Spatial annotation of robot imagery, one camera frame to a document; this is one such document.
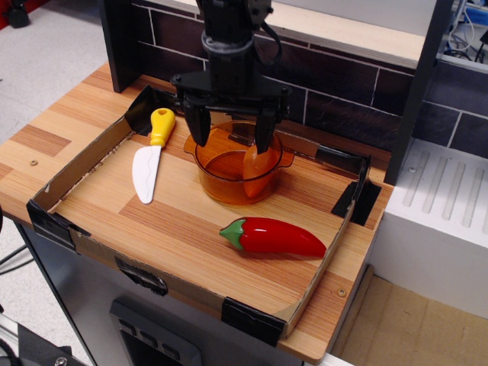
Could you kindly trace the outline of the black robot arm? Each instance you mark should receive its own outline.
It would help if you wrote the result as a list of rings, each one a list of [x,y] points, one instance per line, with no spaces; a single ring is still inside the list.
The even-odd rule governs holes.
[[[276,124],[289,115],[291,89],[265,78],[255,69],[262,59],[255,50],[255,32],[278,35],[266,24],[273,12],[270,1],[199,1],[204,19],[201,34],[207,52],[206,69],[176,74],[175,105],[183,111],[191,136],[205,146],[210,136],[210,112],[255,117],[255,145],[259,154],[271,143]]]

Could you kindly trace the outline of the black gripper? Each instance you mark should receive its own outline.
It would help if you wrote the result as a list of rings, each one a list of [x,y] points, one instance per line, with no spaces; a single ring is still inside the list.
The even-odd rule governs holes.
[[[202,46],[208,55],[205,70],[171,78],[175,103],[183,111],[194,141],[199,146],[207,144],[211,111],[251,114],[256,116],[257,153],[267,152],[275,126],[289,117],[291,89],[258,72],[253,40],[203,40]]]

